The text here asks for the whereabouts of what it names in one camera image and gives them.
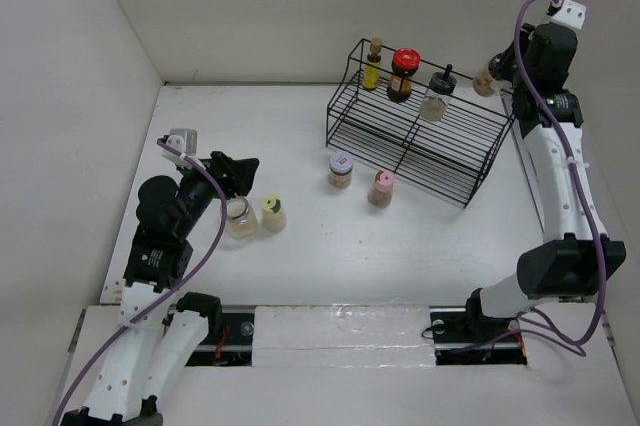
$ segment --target jar with pink lid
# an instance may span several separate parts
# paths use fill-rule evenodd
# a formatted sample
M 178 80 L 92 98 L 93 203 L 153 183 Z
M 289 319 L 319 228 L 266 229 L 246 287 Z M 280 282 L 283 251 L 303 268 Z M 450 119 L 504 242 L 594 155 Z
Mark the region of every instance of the jar with pink lid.
M 376 173 L 373 187 L 369 191 L 369 202 L 378 208 L 386 208 L 393 196 L 393 183 L 396 177 L 391 171 L 382 169 Z

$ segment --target jar with black lid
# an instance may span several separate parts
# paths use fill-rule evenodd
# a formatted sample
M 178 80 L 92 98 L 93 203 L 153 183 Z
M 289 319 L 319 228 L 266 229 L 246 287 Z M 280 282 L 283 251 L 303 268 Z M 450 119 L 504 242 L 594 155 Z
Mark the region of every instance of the jar with black lid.
M 391 101 L 402 103 L 411 96 L 411 78 L 420 66 L 420 54 L 410 48 L 398 49 L 393 55 L 393 74 L 387 86 L 387 96 Z

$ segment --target yellow bottle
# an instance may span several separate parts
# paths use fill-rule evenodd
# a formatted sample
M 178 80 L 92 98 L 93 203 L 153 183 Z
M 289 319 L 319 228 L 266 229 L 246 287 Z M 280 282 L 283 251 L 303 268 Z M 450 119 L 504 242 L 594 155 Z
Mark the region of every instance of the yellow bottle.
M 382 60 L 382 56 L 380 56 L 381 51 L 382 40 L 380 38 L 373 38 L 369 45 L 367 65 L 364 68 L 364 80 L 362 81 L 362 87 L 367 91 L 373 91 L 378 87 L 380 70 L 374 66 L 380 67 L 380 61 Z

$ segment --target spice rack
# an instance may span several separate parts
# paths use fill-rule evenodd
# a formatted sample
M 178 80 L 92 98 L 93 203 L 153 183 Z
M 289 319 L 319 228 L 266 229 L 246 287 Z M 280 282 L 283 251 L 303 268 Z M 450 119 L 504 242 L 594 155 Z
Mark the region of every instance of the spice rack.
M 351 50 L 340 85 L 327 105 L 326 145 L 349 151 L 377 168 L 389 169 L 404 180 L 443 199 L 466 207 L 486 179 L 514 116 L 492 111 L 455 95 L 441 121 L 420 117 L 427 85 L 411 80 L 411 97 L 395 103 L 387 97 L 392 72 L 379 67 L 378 87 L 362 88 L 370 41 L 361 39 Z M 395 49 L 383 46 L 391 64 Z M 427 77 L 445 68 L 421 60 Z M 473 79 L 453 71 L 459 79 Z

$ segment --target red lid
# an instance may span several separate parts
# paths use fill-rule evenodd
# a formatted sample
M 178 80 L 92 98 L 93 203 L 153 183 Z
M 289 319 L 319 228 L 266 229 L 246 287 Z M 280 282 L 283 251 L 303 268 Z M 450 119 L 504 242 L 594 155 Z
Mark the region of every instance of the red lid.
M 416 69 L 420 66 L 420 54 L 411 48 L 402 48 L 393 55 L 393 62 L 400 69 Z

